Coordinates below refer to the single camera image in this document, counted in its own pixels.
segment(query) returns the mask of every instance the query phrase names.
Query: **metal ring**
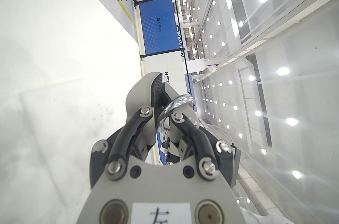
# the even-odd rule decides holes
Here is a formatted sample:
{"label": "metal ring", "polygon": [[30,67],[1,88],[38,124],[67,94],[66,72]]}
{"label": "metal ring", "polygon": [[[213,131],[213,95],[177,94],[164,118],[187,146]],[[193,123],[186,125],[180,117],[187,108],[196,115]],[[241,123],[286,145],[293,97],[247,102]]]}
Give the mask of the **metal ring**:
{"label": "metal ring", "polygon": [[220,206],[212,201],[212,200],[203,200],[201,201],[197,207],[195,208],[195,212],[194,212],[194,218],[195,218],[195,223],[200,224],[201,223],[201,219],[200,219],[200,212],[202,210],[203,207],[209,206],[214,213],[216,213],[216,219],[215,219],[215,224],[222,224],[224,222],[224,214],[222,213],[222,210],[220,208]]}
{"label": "metal ring", "polygon": [[204,158],[201,158],[200,161],[199,161],[199,172],[201,173],[201,175],[206,178],[207,180],[214,180],[217,178],[217,175],[219,174],[219,171],[218,170],[215,170],[215,172],[211,175],[208,175],[205,170],[204,170],[204,163],[206,162],[211,162],[212,159],[210,157],[204,157]]}
{"label": "metal ring", "polygon": [[231,145],[230,145],[228,142],[226,142],[225,140],[219,140],[219,141],[217,141],[217,143],[216,143],[216,149],[217,149],[217,151],[218,151],[219,153],[226,152],[225,150],[221,149],[221,147],[220,147],[220,144],[221,144],[221,143],[227,144],[227,145],[228,145],[228,150],[227,150],[227,152],[228,152],[228,153],[232,153],[232,147],[231,147]]}
{"label": "metal ring", "polygon": [[140,116],[148,118],[153,115],[152,109],[149,106],[142,106],[140,111]]}

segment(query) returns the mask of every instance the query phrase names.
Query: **sign board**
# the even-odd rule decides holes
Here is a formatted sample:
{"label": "sign board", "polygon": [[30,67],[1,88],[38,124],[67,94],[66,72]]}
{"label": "sign board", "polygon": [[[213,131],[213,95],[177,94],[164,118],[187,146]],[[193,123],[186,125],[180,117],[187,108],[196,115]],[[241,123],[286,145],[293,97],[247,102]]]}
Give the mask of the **sign board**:
{"label": "sign board", "polygon": [[140,3],[139,7],[145,53],[178,49],[172,0],[152,0]]}

